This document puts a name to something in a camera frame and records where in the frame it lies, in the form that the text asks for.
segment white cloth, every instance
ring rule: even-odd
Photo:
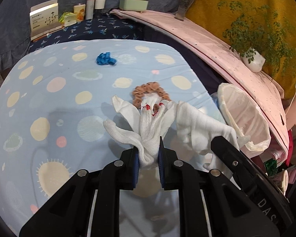
[[[153,114],[152,108],[157,99],[148,97],[141,103],[141,113],[127,101],[114,96],[112,104],[117,113],[127,120],[132,131],[124,130],[107,119],[103,122],[106,131],[118,142],[131,144],[138,148],[140,167],[149,169],[157,166],[160,136],[165,137],[169,127],[176,119],[177,135],[185,147],[200,155],[211,152],[211,141],[216,136],[223,136],[239,150],[247,142],[246,137],[238,139],[235,130],[202,113],[186,102],[163,100],[159,110]],[[227,177],[231,177],[229,169],[213,154],[210,164],[204,164],[207,170],[219,169]]]
[[[140,167],[149,169],[157,166],[160,136],[164,138],[175,120],[176,104],[163,100],[156,114],[152,109],[157,99],[148,97],[141,103],[141,113],[127,101],[114,96],[112,104],[117,113],[127,120],[132,131],[124,130],[107,119],[103,122],[106,131],[120,143],[131,144],[138,148]]]
[[[187,149],[200,155],[211,153],[211,141],[220,135],[239,150],[236,132],[232,127],[207,116],[186,102],[179,101],[176,127],[179,140]],[[203,167],[207,170],[219,169],[231,178],[231,171],[215,154],[212,155],[211,163],[206,163]]]

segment brown scrunchie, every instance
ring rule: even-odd
[[[162,100],[170,100],[169,94],[165,92],[163,88],[160,87],[160,85],[157,82],[149,82],[147,84],[143,84],[141,86],[137,86],[135,90],[132,92],[132,95],[134,97],[133,99],[133,105],[140,109],[141,108],[141,102],[142,98],[146,93],[156,92]],[[153,111],[158,111],[159,106],[157,104],[154,105]]]

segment light blue bedsheet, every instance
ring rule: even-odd
[[[97,65],[96,57],[108,51],[116,66]],[[224,122],[183,57],[165,44],[67,42],[28,54],[14,66],[0,88],[0,216],[16,234],[72,174],[100,170],[130,148],[116,143],[102,121],[130,130],[111,98],[131,102],[133,89],[150,81],[159,82],[172,100]],[[200,166],[178,143],[175,124],[164,144]],[[177,192],[161,191],[156,179],[146,173],[149,191],[141,185],[137,192],[121,192],[121,236],[179,236]]]

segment white plastic bag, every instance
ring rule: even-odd
[[[241,151],[249,158],[263,153],[270,145],[271,135],[258,104],[232,84],[220,84],[217,95],[220,111],[227,124],[235,129],[237,137],[251,136]]]

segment can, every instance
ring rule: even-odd
[[[86,2],[86,6],[85,6],[85,19],[86,20],[93,19],[94,1],[95,0],[87,0],[87,2]]]
[[[73,6],[73,13],[76,14],[77,22],[83,21],[85,14],[85,4],[79,3]]]

